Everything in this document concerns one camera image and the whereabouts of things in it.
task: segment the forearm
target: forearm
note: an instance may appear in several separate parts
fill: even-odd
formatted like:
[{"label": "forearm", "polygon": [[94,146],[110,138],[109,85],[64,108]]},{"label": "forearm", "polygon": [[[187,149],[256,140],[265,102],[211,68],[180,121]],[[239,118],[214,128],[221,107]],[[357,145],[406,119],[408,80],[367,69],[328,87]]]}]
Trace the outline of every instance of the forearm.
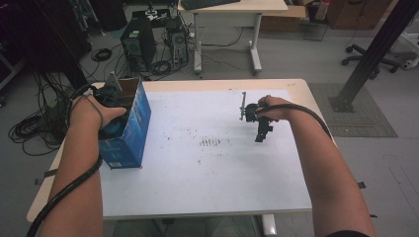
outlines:
[{"label": "forearm", "polygon": [[[95,164],[99,155],[97,126],[86,122],[69,128],[49,198]],[[96,172],[51,211],[41,235],[102,236],[102,218],[100,175]]]},{"label": "forearm", "polygon": [[316,236],[330,234],[330,225],[335,231],[352,229],[374,236],[364,198],[334,142],[304,112],[289,112],[288,120],[312,201]]}]

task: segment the black pole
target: black pole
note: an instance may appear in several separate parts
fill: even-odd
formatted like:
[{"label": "black pole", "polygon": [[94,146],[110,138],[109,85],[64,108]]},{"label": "black pole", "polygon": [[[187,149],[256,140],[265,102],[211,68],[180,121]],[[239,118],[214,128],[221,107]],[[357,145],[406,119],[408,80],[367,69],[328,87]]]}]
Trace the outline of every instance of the black pole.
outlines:
[{"label": "black pole", "polygon": [[419,10],[418,0],[399,0],[374,37],[345,86],[334,98],[329,98],[335,112],[352,112],[352,102],[367,82],[379,61],[385,56]]}]

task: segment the blue box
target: blue box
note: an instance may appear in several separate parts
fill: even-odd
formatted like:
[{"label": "blue box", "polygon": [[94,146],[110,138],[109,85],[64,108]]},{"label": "blue box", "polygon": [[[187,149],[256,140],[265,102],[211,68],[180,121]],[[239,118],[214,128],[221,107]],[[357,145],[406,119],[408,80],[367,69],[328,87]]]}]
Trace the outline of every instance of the blue box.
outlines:
[{"label": "blue box", "polygon": [[131,105],[121,136],[99,140],[99,153],[111,169],[140,168],[151,108],[139,79],[120,79],[119,101]]}]

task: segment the hand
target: hand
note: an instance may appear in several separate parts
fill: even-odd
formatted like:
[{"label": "hand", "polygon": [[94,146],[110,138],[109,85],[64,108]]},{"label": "hand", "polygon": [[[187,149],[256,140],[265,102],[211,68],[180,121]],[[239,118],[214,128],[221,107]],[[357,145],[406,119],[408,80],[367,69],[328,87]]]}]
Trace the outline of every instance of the hand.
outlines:
[{"label": "hand", "polygon": [[87,123],[97,127],[97,130],[126,112],[125,108],[104,107],[92,95],[77,97],[72,107],[70,126]]},{"label": "hand", "polygon": [[[266,96],[262,97],[258,101],[259,103],[265,103],[268,106],[274,106],[274,105],[284,105],[284,104],[292,104],[291,102],[284,100],[279,97],[272,97],[272,96]],[[260,117],[267,117],[271,120],[278,121],[280,119],[288,119],[289,117],[289,110],[287,109],[275,109],[268,112],[260,113],[257,115],[258,118]]]}]

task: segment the white tabletop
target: white tabletop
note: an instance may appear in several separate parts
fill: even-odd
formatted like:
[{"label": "white tabletop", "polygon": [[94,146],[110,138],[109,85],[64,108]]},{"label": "white tabletop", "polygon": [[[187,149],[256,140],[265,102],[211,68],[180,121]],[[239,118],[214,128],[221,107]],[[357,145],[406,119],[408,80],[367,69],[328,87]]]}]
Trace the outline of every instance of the white tabletop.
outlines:
[{"label": "white tabletop", "polygon": [[[102,166],[104,218],[311,209],[288,123],[275,123],[274,132],[256,143],[257,122],[238,119],[242,91],[246,104],[270,94],[319,114],[303,80],[145,82],[144,88],[152,115],[143,168]],[[48,193],[50,183],[42,184],[30,221],[45,204],[47,194],[42,193]]]},{"label": "white tabletop", "polygon": [[284,0],[241,0],[214,7],[186,11],[182,4],[178,3],[179,12],[190,13],[271,13],[285,11],[288,7]]}]

